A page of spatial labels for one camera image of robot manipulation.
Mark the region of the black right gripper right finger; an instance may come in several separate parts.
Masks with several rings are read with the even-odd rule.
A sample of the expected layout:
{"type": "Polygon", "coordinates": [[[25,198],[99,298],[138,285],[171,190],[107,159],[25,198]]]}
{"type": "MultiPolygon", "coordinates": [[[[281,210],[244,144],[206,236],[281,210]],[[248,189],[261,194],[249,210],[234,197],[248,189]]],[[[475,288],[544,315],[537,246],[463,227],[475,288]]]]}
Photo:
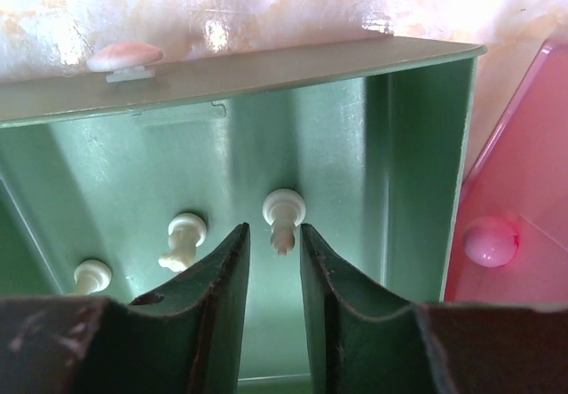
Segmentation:
{"type": "Polygon", "coordinates": [[[300,233],[315,392],[566,392],[565,305],[411,302],[300,233]]]}

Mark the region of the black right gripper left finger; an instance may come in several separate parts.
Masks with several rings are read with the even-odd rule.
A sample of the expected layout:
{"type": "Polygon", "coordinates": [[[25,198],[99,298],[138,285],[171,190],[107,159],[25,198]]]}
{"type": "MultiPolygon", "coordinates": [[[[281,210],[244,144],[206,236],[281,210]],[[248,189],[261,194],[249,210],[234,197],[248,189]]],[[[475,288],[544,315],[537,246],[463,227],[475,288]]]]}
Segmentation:
{"type": "Polygon", "coordinates": [[[249,226],[124,304],[103,295],[5,296],[4,393],[234,393],[249,226]]]}

